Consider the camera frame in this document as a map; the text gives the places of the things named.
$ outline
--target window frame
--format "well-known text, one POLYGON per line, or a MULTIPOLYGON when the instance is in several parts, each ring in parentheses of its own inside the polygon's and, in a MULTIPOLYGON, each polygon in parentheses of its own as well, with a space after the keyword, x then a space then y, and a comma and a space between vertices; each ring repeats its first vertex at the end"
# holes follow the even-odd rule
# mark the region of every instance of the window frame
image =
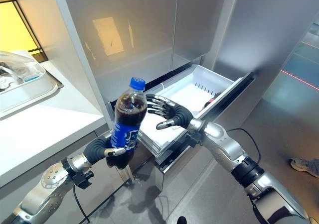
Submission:
POLYGON ((13 3, 13 5, 14 5, 14 7, 15 7, 17 13, 19 14, 19 16, 20 16, 20 18, 21 18, 23 24, 25 25, 25 27, 26 27, 26 29, 27 29, 29 35, 31 36, 32 40, 34 41, 34 44, 35 44, 36 48, 31 49, 31 50, 28 50, 28 52, 38 51, 38 53, 31 54, 31 55, 32 55, 32 56, 34 57, 34 59, 37 60, 37 62, 39 62, 39 63, 40 63, 40 62, 43 62, 43 61, 47 61, 48 58, 47 58, 46 54, 44 53, 43 48, 42 48, 42 46, 40 45, 38 39, 36 38, 36 36, 35 36, 35 34, 34 34, 32 28, 31 28, 31 26, 30 26, 28 20, 26 19, 26 17, 25 17, 25 15, 24 15, 24 13, 23 13, 23 11, 22 11, 22 9, 21 9, 21 7, 20 7, 18 1, 17 1, 17 0, 0 0, 0 5, 1 5, 2 3, 6 3, 6 2, 11 2, 11 3, 13 3))

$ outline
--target yellow wall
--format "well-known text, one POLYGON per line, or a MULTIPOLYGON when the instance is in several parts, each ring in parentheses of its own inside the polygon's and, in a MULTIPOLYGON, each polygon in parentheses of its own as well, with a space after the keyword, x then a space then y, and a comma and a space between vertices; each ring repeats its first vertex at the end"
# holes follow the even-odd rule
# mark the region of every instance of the yellow wall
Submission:
POLYGON ((0 3, 0 50, 36 48, 12 2, 0 3))

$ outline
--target metal robot arm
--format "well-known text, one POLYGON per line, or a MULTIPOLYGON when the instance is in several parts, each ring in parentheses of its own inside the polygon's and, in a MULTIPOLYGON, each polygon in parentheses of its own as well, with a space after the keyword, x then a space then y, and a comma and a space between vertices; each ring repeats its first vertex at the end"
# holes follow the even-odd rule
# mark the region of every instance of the metal robot arm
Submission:
POLYGON ((213 122, 193 118, 185 107, 158 95, 147 94, 148 112, 164 117, 156 128, 178 125, 186 128, 193 139, 200 140, 216 161, 244 187, 254 213, 261 224, 309 224, 308 215, 288 190, 269 172, 264 171, 213 122))
POLYGON ((42 224, 59 208, 65 194, 76 185, 82 189, 91 185, 94 176, 88 171, 97 161, 125 153, 124 148, 107 148, 111 134, 92 141, 82 154, 64 158, 42 175, 40 182, 2 224, 42 224))
POLYGON ((254 162, 222 126, 193 118, 187 129, 201 134, 203 146, 244 187, 261 224, 310 223, 297 199, 273 175, 254 162))

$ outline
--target refrigerator drawer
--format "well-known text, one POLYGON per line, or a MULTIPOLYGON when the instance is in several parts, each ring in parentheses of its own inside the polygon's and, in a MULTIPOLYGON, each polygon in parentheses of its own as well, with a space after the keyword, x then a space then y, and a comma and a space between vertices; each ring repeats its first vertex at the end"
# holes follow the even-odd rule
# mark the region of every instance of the refrigerator drawer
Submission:
MULTIPOLYGON (((234 92, 236 87, 242 86, 248 76, 231 81, 202 66, 192 65, 146 93, 169 98, 190 110, 195 118, 204 118, 213 110, 220 114, 226 108, 222 105, 226 104, 225 99, 228 104, 232 102, 238 96, 234 92)), ((139 141, 156 157, 158 164, 187 140, 187 130, 179 126, 156 130, 157 123, 164 120, 163 117, 147 113, 139 132, 139 141)))

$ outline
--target plastic bottle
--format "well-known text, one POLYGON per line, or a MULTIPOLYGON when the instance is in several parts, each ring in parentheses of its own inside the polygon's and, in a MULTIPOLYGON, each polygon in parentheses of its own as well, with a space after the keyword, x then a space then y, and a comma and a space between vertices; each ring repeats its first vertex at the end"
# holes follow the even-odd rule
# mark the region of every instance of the plastic bottle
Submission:
POLYGON ((116 157, 107 157, 109 167, 117 166, 119 169, 124 169, 133 158, 138 132, 147 110, 144 89, 145 81, 132 77, 130 88, 116 101, 111 146, 125 147, 126 153, 116 157))

